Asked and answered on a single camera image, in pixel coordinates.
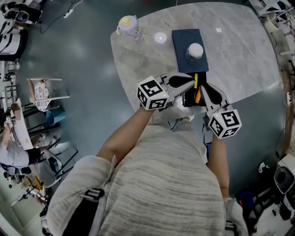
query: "white box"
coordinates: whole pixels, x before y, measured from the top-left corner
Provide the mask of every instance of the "white box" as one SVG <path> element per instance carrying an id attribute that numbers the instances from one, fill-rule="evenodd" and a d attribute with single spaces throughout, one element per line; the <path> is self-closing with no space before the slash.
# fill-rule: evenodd
<path id="1" fill-rule="evenodd" d="M 137 98 L 146 110 L 165 108 L 169 95 L 154 77 L 141 81 L 137 85 Z"/>
<path id="2" fill-rule="evenodd" d="M 210 129 L 219 139 L 235 135 L 241 126 L 240 116 L 236 109 L 214 113 L 209 121 Z"/>

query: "orange object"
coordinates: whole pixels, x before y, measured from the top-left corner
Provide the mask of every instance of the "orange object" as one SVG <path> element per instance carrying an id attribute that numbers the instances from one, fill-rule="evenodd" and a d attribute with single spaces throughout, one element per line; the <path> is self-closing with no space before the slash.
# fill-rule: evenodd
<path id="1" fill-rule="evenodd" d="M 195 103 L 199 103 L 200 100 L 201 100 L 201 87 L 199 86 L 197 96 L 195 97 Z"/>
<path id="2" fill-rule="evenodd" d="M 40 183 L 37 176 L 34 177 L 34 182 L 37 185 L 38 189 L 41 191 L 43 189 L 42 184 Z"/>

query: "sleeve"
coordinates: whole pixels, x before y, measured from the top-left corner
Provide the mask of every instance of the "sleeve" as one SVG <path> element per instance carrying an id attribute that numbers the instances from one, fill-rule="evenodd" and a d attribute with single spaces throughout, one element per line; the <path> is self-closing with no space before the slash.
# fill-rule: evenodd
<path id="1" fill-rule="evenodd" d="M 226 212 L 225 235 L 227 230 L 237 231 L 239 236 L 248 236 L 248 230 L 243 218 L 243 209 L 236 202 L 235 199 L 224 199 L 224 206 Z"/>
<path id="2" fill-rule="evenodd" d="M 96 156 L 87 156 L 76 162 L 54 193 L 48 207 L 48 225 L 50 230 L 56 233 L 53 235 L 60 235 L 73 209 L 80 204 L 81 194 L 104 183 L 111 171 L 111 166 L 108 160 Z"/>

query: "black strap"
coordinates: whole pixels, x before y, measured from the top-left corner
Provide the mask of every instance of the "black strap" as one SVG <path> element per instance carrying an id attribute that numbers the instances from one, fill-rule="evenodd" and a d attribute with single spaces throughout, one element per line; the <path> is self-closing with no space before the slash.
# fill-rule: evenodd
<path id="1" fill-rule="evenodd" d="M 95 201 L 90 201 L 87 198 L 82 200 L 80 205 L 74 211 L 66 229 L 63 232 L 63 236 L 89 235 L 99 204 L 99 198 L 105 194 L 104 190 L 99 189 L 99 191 L 101 191 L 101 193 L 97 198 L 95 198 Z M 88 195 L 89 192 L 91 192 L 91 190 L 87 190 L 85 195 Z"/>

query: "yellow marker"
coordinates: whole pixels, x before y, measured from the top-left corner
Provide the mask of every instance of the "yellow marker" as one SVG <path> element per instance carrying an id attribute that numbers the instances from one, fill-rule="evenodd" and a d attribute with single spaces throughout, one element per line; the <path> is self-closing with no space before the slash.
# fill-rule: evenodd
<path id="1" fill-rule="evenodd" d="M 198 74 L 195 73 L 195 85 L 194 85 L 194 89 L 198 88 Z"/>

